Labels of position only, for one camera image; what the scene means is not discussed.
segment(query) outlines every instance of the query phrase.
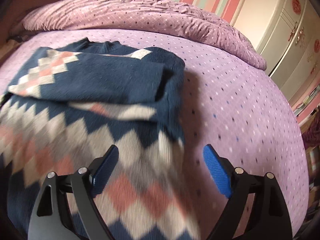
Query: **pink blanket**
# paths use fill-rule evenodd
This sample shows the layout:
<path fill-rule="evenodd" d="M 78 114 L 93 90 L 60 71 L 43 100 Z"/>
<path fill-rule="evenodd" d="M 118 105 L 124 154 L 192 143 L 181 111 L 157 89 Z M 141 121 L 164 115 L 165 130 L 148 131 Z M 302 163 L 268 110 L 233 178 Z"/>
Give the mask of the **pink blanket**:
<path fill-rule="evenodd" d="M 250 41 L 215 14 L 171 0 L 63 0 L 29 13 L 12 30 L 118 28 L 180 36 L 223 49 L 265 70 L 266 61 Z"/>

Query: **bed sheet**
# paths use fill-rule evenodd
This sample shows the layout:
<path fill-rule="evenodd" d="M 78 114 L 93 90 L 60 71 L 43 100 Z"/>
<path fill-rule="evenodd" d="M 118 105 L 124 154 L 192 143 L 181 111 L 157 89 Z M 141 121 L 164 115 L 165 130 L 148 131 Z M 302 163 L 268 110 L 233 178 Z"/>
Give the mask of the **bed sheet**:
<path fill-rule="evenodd" d="M 51 31 L 25 42 L 0 68 L 0 94 L 18 69 L 40 46 L 63 47 L 90 41 L 120 41 L 138 49 L 157 46 L 186 64 L 183 107 L 184 173 L 203 239 L 219 219 L 227 199 L 207 170 L 202 149 L 211 144 L 233 166 L 251 174 L 273 172 L 288 206 L 292 231 L 302 224 L 308 205 L 308 169 L 301 133 L 285 97 L 265 75 L 223 50 L 159 33 L 121 29 Z M 238 233 L 246 226 L 248 198 Z"/>

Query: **metal screw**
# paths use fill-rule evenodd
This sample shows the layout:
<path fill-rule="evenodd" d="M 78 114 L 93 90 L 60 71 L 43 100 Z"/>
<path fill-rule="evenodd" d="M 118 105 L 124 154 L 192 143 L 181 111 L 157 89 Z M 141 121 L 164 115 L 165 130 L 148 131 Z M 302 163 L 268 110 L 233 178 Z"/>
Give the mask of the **metal screw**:
<path fill-rule="evenodd" d="M 51 179 L 51 178 L 53 178 L 55 175 L 56 175 L 56 174 L 55 174 L 53 171 L 51 171 L 51 172 L 48 173 L 47 177 L 48 177 L 49 179 Z"/>
<path fill-rule="evenodd" d="M 87 168 L 86 167 L 81 167 L 79 170 L 78 170 L 78 172 L 80 173 L 80 174 L 84 174 L 84 173 L 86 173 L 87 172 Z"/>
<path fill-rule="evenodd" d="M 237 174 L 242 174 L 244 172 L 244 170 L 242 168 L 240 168 L 240 167 L 237 167 L 237 168 L 235 168 L 235 172 Z"/>
<path fill-rule="evenodd" d="M 268 172 L 268 173 L 267 173 L 267 177 L 268 177 L 269 179 L 273 179 L 275 176 L 273 175 L 273 173 Z"/>

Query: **purple polka dot bed sheet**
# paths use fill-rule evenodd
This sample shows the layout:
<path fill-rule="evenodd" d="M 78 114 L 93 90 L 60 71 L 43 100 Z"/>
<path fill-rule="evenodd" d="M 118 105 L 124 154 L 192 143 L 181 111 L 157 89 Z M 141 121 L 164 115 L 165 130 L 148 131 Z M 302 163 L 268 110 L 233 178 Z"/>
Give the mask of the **purple polka dot bed sheet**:
<path fill-rule="evenodd" d="M 227 202 L 207 170 L 202 150 L 211 144 L 233 166 L 248 173 L 275 174 L 289 210 L 292 232 L 302 224 L 308 205 L 308 169 L 299 126 L 285 97 L 262 71 L 221 49 L 166 34 L 122 29 L 50 31 L 25 42 L 0 68 L 0 94 L 24 62 L 41 46 L 63 47 L 88 37 L 119 41 L 142 49 L 156 46 L 185 64 L 180 121 L 185 133 L 184 174 L 202 239 L 218 221 Z M 238 232 L 252 208 L 249 196 Z"/>

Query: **blue gripper pad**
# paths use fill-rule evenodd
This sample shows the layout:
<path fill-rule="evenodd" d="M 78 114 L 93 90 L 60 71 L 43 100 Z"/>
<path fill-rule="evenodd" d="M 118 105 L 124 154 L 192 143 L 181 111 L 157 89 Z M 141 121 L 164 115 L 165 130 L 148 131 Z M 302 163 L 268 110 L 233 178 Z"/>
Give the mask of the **blue gripper pad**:
<path fill-rule="evenodd" d="M 92 176 L 91 197 L 95 198 L 103 192 L 111 173 L 113 172 L 119 159 L 119 150 L 114 147 L 108 156 L 103 160 L 96 173 Z"/>
<path fill-rule="evenodd" d="M 225 195 L 227 198 L 230 198 L 232 195 L 230 177 L 224 170 L 217 157 L 219 156 L 212 147 L 206 145 L 203 148 L 204 162 L 207 165 L 209 172 L 216 186 L 218 187 L 218 190 L 221 194 Z"/>

